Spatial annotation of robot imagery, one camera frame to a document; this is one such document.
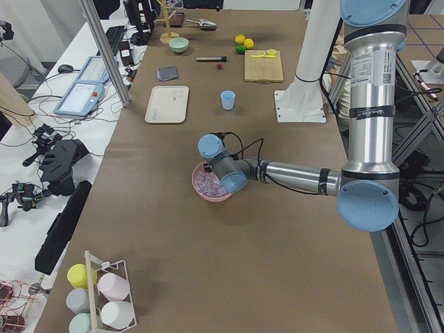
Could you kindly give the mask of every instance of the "gray cup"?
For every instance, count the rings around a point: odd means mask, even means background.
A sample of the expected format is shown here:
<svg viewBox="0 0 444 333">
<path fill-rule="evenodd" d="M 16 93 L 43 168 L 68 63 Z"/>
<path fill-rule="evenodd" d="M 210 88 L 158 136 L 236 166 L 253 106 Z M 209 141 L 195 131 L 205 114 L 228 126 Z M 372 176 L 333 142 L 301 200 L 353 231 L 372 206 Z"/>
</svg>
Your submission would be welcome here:
<svg viewBox="0 0 444 333">
<path fill-rule="evenodd" d="M 89 313 L 88 289 L 75 288 L 67 296 L 67 307 L 75 314 Z"/>
</svg>

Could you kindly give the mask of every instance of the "white desk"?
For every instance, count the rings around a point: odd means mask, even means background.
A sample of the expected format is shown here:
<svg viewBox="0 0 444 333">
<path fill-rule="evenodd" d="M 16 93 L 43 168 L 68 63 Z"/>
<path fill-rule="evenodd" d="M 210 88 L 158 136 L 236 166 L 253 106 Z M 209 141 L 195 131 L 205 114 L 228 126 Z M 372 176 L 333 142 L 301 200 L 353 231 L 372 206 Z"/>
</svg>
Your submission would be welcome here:
<svg viewBox="0 0 444 333">
<path fill-rule="evenodd" d="M 102 21 L 105 31 L 110 26 L 125 24 L 125 19 Z M 145 49 L 145 46 L 135 47 L 133 50 L 135 63 L 139 62 Z M 90 33 L 89 26 L 85 24 L 47 77 L 57 74 L 57 69 L 61 64 L 69 64 L 74 69 L 82 68 L 88 56 L 93 56 L 96 52 L 97 47 Z M 125 71 L 121 67 L 120 61 L 119 65 L 121 73 L 124 74 Z M 60 75 L 48 80 L 36 91 L 34 97 L 43 95 L 62 96 L 75 79 L 77 73 Z M 49 98 L 45 101 L 44 98 L 41 98 L 32 100 L 29 103 L 30 107 L 37 114 L 33 120 L 34 126 L 38 128 L 45 123 L 56 130 L 70 131 L 72 135 L 75 135 L 76 139 L 80 139 L 84 143 L 90 153 L 96 155 L 104 154 L 121 110 L 119 97 L 115 94 L 112 84 L 107 83 L 105 86 L 104 96 L 99 104 L 100 114 L 90 121 L 82 121 L 78 125 L 71 125 L 71 129 L 69 129 L 67 124 L 63 124 L 71 120 L 70 118 L 59 117 L 54 119 L 44 114 L 47 113 L 52 116 L 53 109 L 59 100 L 58 98 Z M 1 140 L 1 143 L 14 146 L 22 144 L 31 138 L 31 133 L 34 130 L 33 126 L 28 128 L 13 126 L 3 140 Z M 35 147 L 31 142 L 13 148 L 0 145 L 2 161 L 0 193 L 10 188 L 11 184 L 16 180 L 41 185 L 40 177 L 37 174 L 39 172 L 38 164 L 33 163 L 28 167 L 22 166 L 22 162 L 34 153 Z M 75 163 L 73 166 L 75 185 L 82 180 L 88 180 L 93 183 L 101 165 L 101 160 L 99 156 L 88 154 Z M 68 198 L 64 196 L 51 196 L 37 204 L 37 209 L 29 212 L 24 212 L 17 208 L 18 204 L 16 201 L 9 204 L 9 226 L 0 228 L 0 244 L 3 253 L 0 256 L 0 280 L 20 280 L 29 284 L 41 280 L 44 288 L 52 287 L 61 260 L 59 260 L 52 275 L 48 276 L 35 271 L 34 258 L 46 239 L 49 227 L 57 214 L 63 211 Z M 27 286 L 23 292 L 27 295 Z M 46 304 L 46 299 L 43 295 L 37 295 L 36 298 L 37 301 L 29 303 L 24 312 L 26 320 L 25 333 L 33 332 Z"/>
</svg>

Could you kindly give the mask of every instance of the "green bowl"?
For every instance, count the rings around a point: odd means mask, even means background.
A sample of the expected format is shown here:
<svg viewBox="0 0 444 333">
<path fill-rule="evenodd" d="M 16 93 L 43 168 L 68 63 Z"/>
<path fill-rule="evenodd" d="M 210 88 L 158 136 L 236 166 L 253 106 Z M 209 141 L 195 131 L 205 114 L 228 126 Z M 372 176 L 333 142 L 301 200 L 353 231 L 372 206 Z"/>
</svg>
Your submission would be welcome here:
<svg viewBox="0 0 444 333">
<path fill-rule="evenodd" d="M 182 53 L 188 49 L 188 39 L 184 37 L 176 37 L 169 41 L 169 48 L 174 53 Z"/>
</svg>

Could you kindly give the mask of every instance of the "blue joint cap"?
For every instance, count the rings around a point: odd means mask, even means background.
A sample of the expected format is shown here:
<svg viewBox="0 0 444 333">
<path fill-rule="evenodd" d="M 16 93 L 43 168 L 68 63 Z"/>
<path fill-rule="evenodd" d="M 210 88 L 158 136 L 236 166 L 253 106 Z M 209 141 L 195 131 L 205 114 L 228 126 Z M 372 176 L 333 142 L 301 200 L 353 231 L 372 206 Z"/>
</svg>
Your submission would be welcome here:
<svg viewBox="0 0 444 333">
<path fill-rule="evenodd" d="M 399 211 L 393 192 L 373 180 L 354 180 L 339 190 L 336 198 L 339 215 L 352 227 L 380 231 L 392 224 Z"/>
<path fill-rule="evenodd" d="M 403 50 L 406 44 L 407 44 L 407 37 L 405 37 L 404 40 L 401 42 L 401 44 L 398 45 L 396 51 L 398 52 Z"/>
<path fill-rule="evenodd" d="M 228 193 L 235 193 L 247 185 L 247 177 L 242 172 L 231 172 L 224 175 L 221 184 Z"/>
<path fill-rule="evenodd" d="M 350 26 L 357 28 L 376 26 L 394 16 L 406 1 L 341 0 L 341 16 L 344 22 Z"/>
<path fill-rule="evenodd" d="M 197 149 L 203 158 L 213 158 L 223 150 L 223 142 L 214 134 L 206 134 L 199 139 Z"/>
</svg>

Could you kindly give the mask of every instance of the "label sticker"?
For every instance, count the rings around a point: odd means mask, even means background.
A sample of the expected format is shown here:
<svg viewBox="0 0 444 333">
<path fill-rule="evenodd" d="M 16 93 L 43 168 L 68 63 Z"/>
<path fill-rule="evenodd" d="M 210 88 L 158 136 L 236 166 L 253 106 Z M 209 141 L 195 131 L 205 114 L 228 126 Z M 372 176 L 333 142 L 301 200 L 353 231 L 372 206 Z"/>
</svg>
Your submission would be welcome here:
<svg viewBox="0 0 444 333">
<path fill-rule="evenodd" d="M 374 85 L 395 85 L 396 51 L 375 51 Z"/>
<path fill-rule="evenodd" d="M 373 83 L 373 53 L 366 53 L 352 58 L 350 83 L 352 87 Z"/>
<path fill-rule="evenodd" d="M 350 118 L 356 120 L 373 118 L 373 117 L 391 117 L 395 116 L 394 105 L 373 106 L 369 108 L 352 108 L 350 109 Z"/>
</svg>

